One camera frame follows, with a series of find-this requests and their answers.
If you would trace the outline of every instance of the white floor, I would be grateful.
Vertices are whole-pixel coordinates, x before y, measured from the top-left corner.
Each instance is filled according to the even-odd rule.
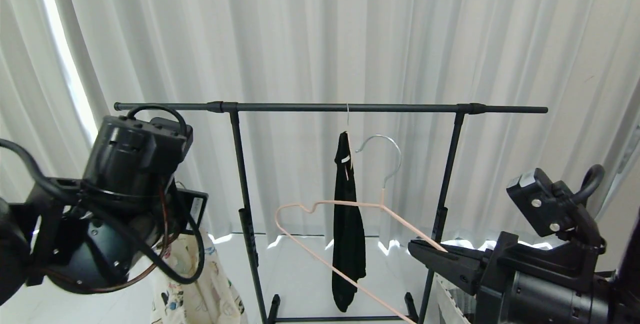
[[[325,250],[324,238],[301,237],[304,243],[331,262],[332,248]],[[272,297],[279,294],[279,317],[390,315],[377,302],[362,293],[356,294],[347,313],[336,308],[331,293],[331,272],[286,237],[266,249],[266,237],[257,236],[259,272],[266,311]],[[249,270],[242,235],[216,245],[224,271],[240,292],[250,324],[259,324],[258,302]],[[425,285],[426,269],[414,260],[406,248],[393,247],[385,253],[377,238],[366,239],[366,278],[358,283],[383,301],[406,312],[406,292],[413,295],[419,311]],[[2,324],[145,324],[149,322],[151,286],[147,281],[126,290],[104,295],[74,295],[49,282],[21,288],[0,308]],[[427,322],[434,323],[436,306],[429,306]]]

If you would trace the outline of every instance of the printed cream cloth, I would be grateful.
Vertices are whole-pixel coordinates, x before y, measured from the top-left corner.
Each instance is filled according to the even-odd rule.
[[[181,285],[160,270],[151,274],[151,324],[247,324],[242,299],[222,270],[213,242],[206,232],[200,232],[205,247],[205,267],[198,281]],[[198,265],[195,237],[180,235],[164,260],[181,276],[192,276]]]

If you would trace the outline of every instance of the horizontal rod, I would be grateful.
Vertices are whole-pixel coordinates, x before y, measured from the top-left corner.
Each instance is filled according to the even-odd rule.
[[[128,110],[145,103],[120,103],[115,110]],[[224,112],[413,112],[413,113],[547,113],[546,106],[487,106],[480,103],[456,105],[347,104],[347,103],[159,103],[174,110],[206,110]]]
[[[369,317],[304,317],[304,318],[276,318],[276,323],[286,322],[375,322],[382,320],[402,320],[396,316],[369,316]]]

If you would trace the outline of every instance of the black cable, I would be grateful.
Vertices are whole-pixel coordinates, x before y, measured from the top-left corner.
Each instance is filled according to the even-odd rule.
[[[602,179],[604,178],[604,167],[600,164],[594,164],[589,168],[587,174],[584,176],[584,180],[582,181],[582,187],[576,194],[571,196],[571,200],[576,203],[583,203],[587,200],[598,186],[602,183]]]
[[[20,157],[20,159],[23,161],[24,166],[27,167],[27,171],[29,171],[29,174],[31,175],[33,180],[47,194],[58,199],[59,201],[64,202],[64,204],[72,206],[76,205],[76,203],[78,202],[77,197],[65,192],[64,189],[58,187],[58,185],[48,180],[44,176],[44,174],[42,174],[42,171],[38,167],[38,163],[36,163],[36,160],[32,157],[32,155],[29,154],[29,152],[27,152],[26,149],[24,149],[19,144],[2,138],[0,138],[0,147],[9,149],[9,151],[17,154],[18,157]]]
[[[183,118],[183,116],[179,114],[178,111],[163,105],[157,105],[157,104],[151,103],[148,105],[137,106],[136,108],[133,108],[132,110],[128,111],[126,116],[128,118],[135,119],[135,115],[138,112],[142,110],[147,110],[147,109],[164,110],[165,112],[169,112],[170,114],[173,114],[173,116],[178,120],[178,123],[180,123],[180,134],[182,134],[185,137],[187,136],[187,122],[185,122],[185,118]]]
[[[176,188],[176,184],[172,183],[171,187]],[[196,242],[198,244],[198,255],[199,255],[198,267],[196,268],[196,272],[194,273],[194,275],[188,278],[185,278],[179,275],[173,269],[171,269],[171,267],[169,267],[169,265],[167,265],[165,261],[163,261],[162,258],[160,258],[160,256],[158,256],[156,252],[151,247],[149,247],[147,243],[144,240],[142,240],[142,238],[140,238],[136,232],[134,232],[131,228],[129,228],[128,226],[123,224],[121,221],[119,221],[117,218],[112,216],[109,212],[106,212],[105,210],[103,210],[103,208],[101,208],[100,206],[95,205],[91,201],[80,201],[78,205],[92,212],[94,215],[96,215],[96,217],[98,217],[99,219],[102,219],[108,226],[113,228],[123,239],[131,242],[134,248],[142,252],[142,254],[144,254],[147,258],[149,258],[149,260],[151,260],[151,262],[155,264],[158,267],[158,269],[162,271],[162,273],[166,274],[169,278],[173,279],[174,281],[182,285],[189,285],[191,283],[194,283],[196,280],[198,280],[198,278],[202,273],[202,270],[204,269],[204,242],[202,241],[202,236],[200,232],[197,230],[198,227],[195,224],[194,219],[186,210],[186,207],[185,207],[185,204],[183,203],[182,198],[180,197],[179,194],[173,194],[173,195],[174,197],[177,197],[178,204],[180,207],[182,207],[182,210],[183,210],[183,213],[185,213],[187,222],[190,224],[192,228],[195,229],[193,233],[196,237]]]

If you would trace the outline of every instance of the pink clothes hanger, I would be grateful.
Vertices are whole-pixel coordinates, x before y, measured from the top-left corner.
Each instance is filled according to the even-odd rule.
[[[382,200],[384,200],[384,189],[382,190]],[[419,231],[418,228],[412,226],[409,222],[407,222],[405,219],[400,217],[400,215],[395,214],[392,210],[390,210],[389,208],[387,208],[386,206],[384,206],[382,204],[362,203],[362,202],[347,202],[347,201],[319,201],[319,202],[315,202],[313,204],[313,207],[311,207],[311,210],[307,209],[304,205],[299,204],[299,203],[285,204],[285,205],[279,207],[276,210],[276,213],[275,213],[276,226],[278,226],[279,230],[281,230],[281,232],[284,233],[284,235],[288,236],[291,240],[293,240],[296,244],[298,244],[300,247],[302,247],[302,249],[304,249],[309,254],[311,254],[314,258],[316,258],[317,260],[322,262],[322,264],[324,264],[325,266],[329,267],[329,269],[333,270],[336,274],[338,274],[339,276],[344,278],[345,281],[348,281],[349,283],[354,285],[359,290],[362,290],[362,292],[364,292],[364,294],[370,296],[374,301],[377,301],[382,306],[384,306],[385,308],[390,310],[394,315],[397,315],[398,317],[400,317],[402,320],[404,320],[405,322],[407,322],[409,324],[416,324],[413,320],[410,320],[406,315],[403,315],[399,311],[395,310],[392,306],[390,306],[386,302],[382,301],[382,299],[376,297],[369,290],[366,290],[365,288],[361,287],[358,283],[356,283],[351,278],[346,276],[340,270],[336,269],[334,266],[330,265],[327,261],[323,260],[323,258],[321,258],[319,255],[314,253],[314,251],[309,249],[306,245],[302,244],[302,242],[300,242],[300,240],[295,239],[295,237],[293,235],[291,235],[289,232],[287,232],[286,229],[282,228],[280,222],[278,221],[278,214],[279,214],[280,210],[283,210],[284,208],[299,207],[299,208],[302,208],[302,210],[304,210],[307,213],[313,213],[313,212],[316,211],[316,208],[318,207],[318,204],[342,204],[342,205],[345,205],[345,206],[380,208],[381,210],[384,210],[384,212],[387,212],[389,215],[391,215],[391,217],[396,219],[398,222],[400,222],[400,224],[402,224],[403,226],[409,228],[409,230],[411,230],[412,232],[416,233],[416,235],[420,236],[420,238],[422,238],[423,240],[425,240],[426,242],[431,244],[435,249],[438,249],[439,251],[442,251],[442,252],[446,252],[446,249],[444,249],[440,244],[435,242],[435,240],[432,240],[431,238],[429,238],[429,236],[427,236],[425,233]]]

